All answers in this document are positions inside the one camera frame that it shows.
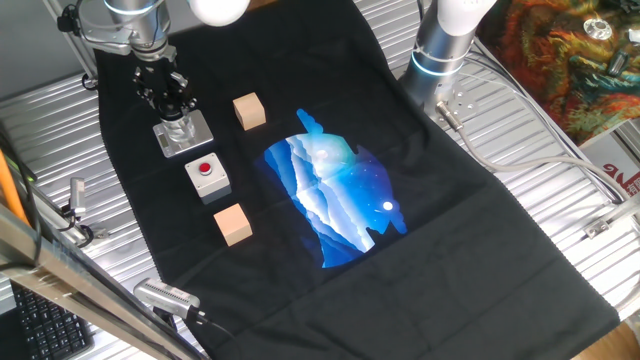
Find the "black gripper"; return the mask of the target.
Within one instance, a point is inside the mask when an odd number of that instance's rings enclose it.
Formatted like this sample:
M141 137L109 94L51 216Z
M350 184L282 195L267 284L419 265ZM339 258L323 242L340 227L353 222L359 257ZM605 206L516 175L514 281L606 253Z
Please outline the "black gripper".
M186 116L197 107L191 83L176 72L173 62L155 61L148 67L138 66L134 70L133 82L136 94L156 112L159 107L171 104L180 110L181 116Z

